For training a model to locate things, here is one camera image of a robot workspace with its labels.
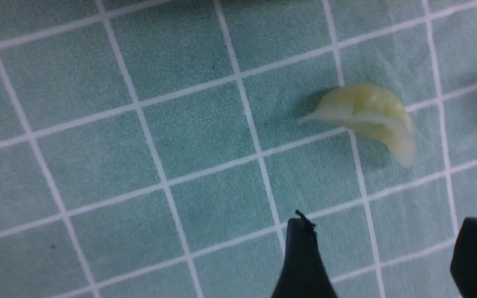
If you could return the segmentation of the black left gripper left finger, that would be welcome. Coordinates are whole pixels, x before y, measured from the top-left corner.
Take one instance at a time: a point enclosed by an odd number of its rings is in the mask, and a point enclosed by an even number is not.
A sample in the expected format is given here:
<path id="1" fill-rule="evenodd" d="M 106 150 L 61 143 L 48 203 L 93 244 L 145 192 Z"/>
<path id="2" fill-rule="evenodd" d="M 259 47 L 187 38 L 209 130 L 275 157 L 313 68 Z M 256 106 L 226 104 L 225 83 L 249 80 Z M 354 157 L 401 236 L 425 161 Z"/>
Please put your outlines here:
<path id="1" fill-rule="evenodd" d="M 337 298 L 318 248 L 316 225 L 302 212 L 287 223 L 284 264 L 273 298 Z"/>

